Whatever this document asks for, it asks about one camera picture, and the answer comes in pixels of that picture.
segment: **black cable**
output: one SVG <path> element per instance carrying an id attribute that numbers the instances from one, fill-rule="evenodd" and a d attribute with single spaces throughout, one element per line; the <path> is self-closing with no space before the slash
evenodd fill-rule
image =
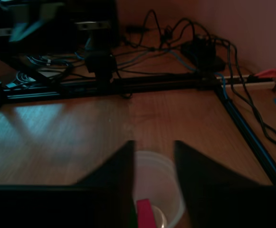
<path id="1" fill-rule="evenodd" d="M 139 47 L 139 48 L 146 48 L 149 51 L 155 50 L 154 47 L 148 47 L 148 46 L 144 46 L 144 45 L 141 45 L 141 44 L 139 45 L 139 44 L 136 44 L 136 43 L 133 43 L 131 41 L 126 40 L 126 38 L 124 38 L 123 42 L 125 43 L 125 45 L 129 45 L 132 48 L 138 48 Z"/>
<path id="2" fill-rule="evenodd" d="M 176 25 L 172 28 L 171 32 L 174 32 L 175 29 L 176 29 L 183 21 L 187 21 L 187 22 L 189 23 L 189 25 L 191 25 L 191 29 L 192 29 L 192 33 L 193 33 L 193 37 L 194 37 L 194 36 L 195 36 L 195 27 L 194 27 L 193 22 L 192 22 L 190 19 L 188 19 L 188 18 L 182 18 L 182 19 L 180 19 L 180 20 L 176 23 Z"/>
<path id="3" fill-rule="evenodd" d="M 135 65 L 137 65 L 137 64 L 139 64 L 139 63 L 141 63 L 141 62 L 144 62 L 145 60 L 148 60 L 148 59 L 150 59 L 150 58 L 155 58 L 155 57 L 163 56 L 163 55 L 168 54 L 168 53 L 169 53 L 169 52 L 168 52 L 168 51 L 166 51 L 166 52 L 163 52 L 163 53 L 160 53 L 160 54 L 154 55 L 154 56 L 147 57 L 147 58 L 145 58 L 145 59 L 142 59 L 141 61 L 138 61 L 138 62 L 132 63 L 132 64 L 130 64 L 130 65 L 126 65 L 126 66 L 124 66 L 124 67 L 121 67 L 121 68 L 120 68 L 120 70 L 124 70 L 124 69 L 126 69 L 126 68 L 129 68 L 129 67 L 135 66 Z"/>
<path id="4" fill-rule="evenodd" d="M 64 59 L 45 59 L 42 56 L 39 56 L 39 59 L 36 57 L 32 56 L 27 56 L 29 61 L 33 63 L 34 65 L 40 66 L 40 67 L 46 67 L 50 69 L 66 69 L 68 67 L 81 67 L 84 64 L 78 65 L 78 66 L 73 66 L 73 63 L 78 63 L 82 62 L 82 60 L 76 60 L 76 61 L 67 61 Z"/>
<path id="5" fill-rule="evenodd" d="M 215 89 L 215 93 L 221 100 L 223 106 L 228 112 L 231 119 L 234 121 L 241 135 L 251 148 L 252 152 L 259 160 L 260 165 L 268 175 L 272 183 L 276 184 L 276 163 L 263 146 L 262 142 L 258 139 L 253 130 L 249 127 L 239 110 L 235 107 L 231 99 L 227 99 L 224 96 L 223 89 L 218 86 Z"/>
<path id="6" fill-rule="evenodd" d="M 207 31 L 207 29 L 203 25 L 201 25 L 200 23 L 198 23 L 196 21 L 193 22 L 193 25 L 198 25 L 200 28 L 202 28 L 202 30 L 206 33 L 206 35 L 210 37 L 209 31 Z"/>
<path id="7" fill-rule="evenodd" d="M 272 131 L 275 135 L 276 135 L 276 130 L 271 127 L 270 125 L 266 124 L 262 117 L 261 117 L 261 114 L 260 112 L 257 110 L 257 108 L 255 107 L 254 105 L 254 102 L 253 102 L 253 99 L 250 95 L 250 93 L 248 92 L 247 90 L 247 87 L 245 85 L 245 81 L 244 81 L 244 78 L 241 74 L 241 71 L 240 71 L 240 66 L 238 64 L 238 50 L 237 50 L 237 47 L 232 44 L 230 41 L 226 40 L 226 39 L 222 39 L 222 38 L 218 38 L 218 37 L 215 37 L 214 38 L 215 40 L 220 40 L 220 41 L 223 41 L 223 42 L 226 42 L 228 44 L 228 67 L 229 67 L 229 71 L 230 71 L 230 84 L 231 84 L 231 89 L 232 89 L 232 92 L 237 95 L 240 99 L 242 99 L 244 102 L 246 102 L 248 105 L 250 105 L 252 107 L 252 111 L 253 111 L 253 114 L 255 116 L 255 118 L 257 119 L 257 121 L 260 123 L 261 125 L 261 128 L 262 128 L 262 131 L 265 135 L 265 137 L 271 141 L 273 144 L 276 145 L 276 140 L 274 140 L 272 137 L 270 137 L 266 131 L 266 128 L 269 129 L 270 131 Z M 239 94 L 235 88 L 234 88 L 234 78 L 233 78 L 233 70 L 232 70 L 232 66 L 231 66 L 231 59 L 230 59 L 230 47 L 233 47 L 234 50 L 235 50 L 235 65 L 236 65 L 236 68 L 237 68 L 237 71 L 238 71 L 238 74 L 239 74 L 239 77 L 240 77 L 240 80 L 241 80 L 241 83 L 243 85 L 243 88 L 244 88 L 244 91 L 246 92 L 247 96 L 248 96 L 248 100 L 243 97 L 241 94 Z"/>
<path id="8" fill-rule="evenodd" d="M 160 28 L 160 25 L 159 25 L 159 22 L 158 22 L 158 19 L 157 19 L 157 15 L 156 15 L 156 12 L 154 10 L 150 10 L 148 11 L 145 19 L 144 19 L 144 22 L 143 22 L 143 26 L 142 28 L 145 29 L 146 28 L 146 23 L 147 23 L 147 20 L 149 18 L 149 16 L 153 14 L 154 15 L 154 18 L 155 18 L 155 21 L 156 21 L 156 24 L 157 24 L 157 29 L 158 29 L 158 32 L 159 32 L 159 35 L 160 37 L 162 36 L 162 33 L 161 33 L 161 28 Z M 141 37 L 140 37 L 140 41 L 138 44 L 133 44 L 131 42 L 129 42 L 129 44 L 131 45 L 131 47 L 133 48 L 138 48 L 138 47 L 142 47 L 141 44 L 142 44 L 142 41 L 143 41 L 143 37 L 144 37 L 144 32 L 141 34 Z"/>
<path id="9" fill-rule="evenodd" d="M 253 71 L 251 71 L 250 69 L 246 68 L 245 66 L 239 66 L 239 67 L 242 68 L 242 69 L 244 69 L 244 70 L 246 70 L 246 71 L 248 71 L 251 75 L 255 74 Z"/>
<path id="10" fill-rule="evenodd" d="M 120 53 L 120 54 L 114 55 L 114 57 L 128 55 L 128 54 L 132 54 L 132 53 L 143 52 L 143 51 L 148 51 L 148 49 L 142 49 L 142 50 L 137 50 L 137 51 L 128 51 L 128 52 L 124 52 L 124 53 Z"/>
<path id="11" fill-rule="evenodd" d="M 188 28 L 189 26 L 192 26 L 192 24 L 189 23 L 189 24 L 185 25 L 185 26 L 183 27 L 182 31 L 181 31 L 181 34 L 180 34 L 179 38 L 177 38 L 176 40 L 173 40 L 172 42 L 169 42 L 169 45 L 171 45 L 171 44 L 173 44 L 173 43 L 176 43 L 176 42 L 178 42 L 179 40 L 181 40 L 181 38 L 182 38 L 182 36 L 183 36 L 183 33 L 184 33 L 185 29 Z"/>
<path id="12" fill-rule="evenodd" d="M 73 76 L 77 76 L 77 77 L 81 77 L 81 78 L 86 78 L 86 79 L 95 79 L 95 77 L 88 77 L 88 76 L 84 76 L 84 75 L 79 75 L 79 74 L 74 74 L 74 73 L 71 73 L 69 75 L 73 75 Z"/>

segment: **black power adapter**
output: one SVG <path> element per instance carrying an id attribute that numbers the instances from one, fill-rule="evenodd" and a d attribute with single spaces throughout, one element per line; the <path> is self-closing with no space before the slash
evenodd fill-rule
<path id="1" fill-rule="evenodd" d="M 218 72 L 225 70 L 226 63 L 216 56 L 215 43 L 204 37 L 195 36 L 193 41 L 182 44 L 181 53 L 197 69 L 202 71 Z"/>

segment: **wooden tabletop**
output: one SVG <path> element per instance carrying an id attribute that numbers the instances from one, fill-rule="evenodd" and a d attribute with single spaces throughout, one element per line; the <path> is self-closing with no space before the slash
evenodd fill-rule
<path id="1" fill-rule="evenodd" d="M 170 54 L 130 70 L 187 72 Z M 76 73 L 88 75 L 84 67 Z M 251 109 L 228 94 L 276 161 L 276 146 L 264 137 Z M 276 128 L 275 94 L 256 90 L 251 95 L 265 122 Z M 116 95 L 6 104 L 0 109 L 0 184 L 74 183 L 127 140 L 136 140 L 137 150 L 171 159 L 173 141 L 182 140 L 246 177 L 271 184 L 214 92 L 194 89 L 134 94 L 130 100 Z"/>

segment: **blue cable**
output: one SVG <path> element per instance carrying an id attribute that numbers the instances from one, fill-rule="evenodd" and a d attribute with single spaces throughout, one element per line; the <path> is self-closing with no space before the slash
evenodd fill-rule
<path id="1" fill-rule="evenodd" d="M 88 38 L 88 40 L 87 40 L 87 42 L 86 42 L 86 44 L 85 44 L 85 50 L 87 50 L 87 48 L 88 48 L 88 45 L 89 45 L 90 41 L 91 41 L 91 37 L 90 37 L 90 38 Z"/>
<path id="2" fill-rule="evenodd" d="M 226 81 L 225 81 L 223 74 L 218 73 L 218 72 L 216 72 L 215 74 L 221 77 L 222 83 L 223 83 L 223 95 L 224 95 L 225 99 L 228 99 L 228 95 L 227 95 L 227 91 L 226 91 Z"/>
<path id="3" fill-rule="evenodd" d="M 31 63 L 33 63 L 33 64 L 35 64 L 35 65 L 40 65 L 40 63 L 37 63 L 37 62 L 35 62 L 33 59 L 31 59 L 30 57 L 28 57 L 28 56 L 26 56 L 27 57 L 27 59 L 29 59 L 29 61 L 31 62 Z"/>
<path id="4" fill-rule="evenodd" d="M 142 54 L 140 54 L 140 55 L 136 56 L 135 58 L 133 58 L 132 60 L 129 60 L 129 61 L 123 62 L 123 63 L 119 63 L 118 66 L 122 66 L 122 65 L 126 65 L 126 64 L 132 63 L 132 62 L 136 61 L 137 59 L 141 58 L 142 56 L 145 56 L 148 53 L 149 53 L 149 51 L 145 51 Z"/>
<path id="5" fill-rule="evenodd" d="M 176 53 L 173 52 L 172 50 L 170 50 L 169 52 L 170 52 L 171 54 L 173 54 L 173 55 L 177 58 L 177 60 L 178 60 L 180 63 L 182 63 L 182 65 L 184 65 L 188 70 L 191 70 L 191 71 L 193 71 L 193 72 L 197 71 L 196 69 L 194 69 L 194 68 L 190 67 L 189 65 L 187 65 L 187 64 L 183 61 L 183 59 L 182 59 L 178 54 L 176 54 Z"/>
<path id="6" fill-rule="evenodd" d="M 76 57 L 77 57 L 78 59 L 84 60 L 84 58 L 81 57 L 78 53 L 75 52 L 75 55 L 76 55 Z"/>

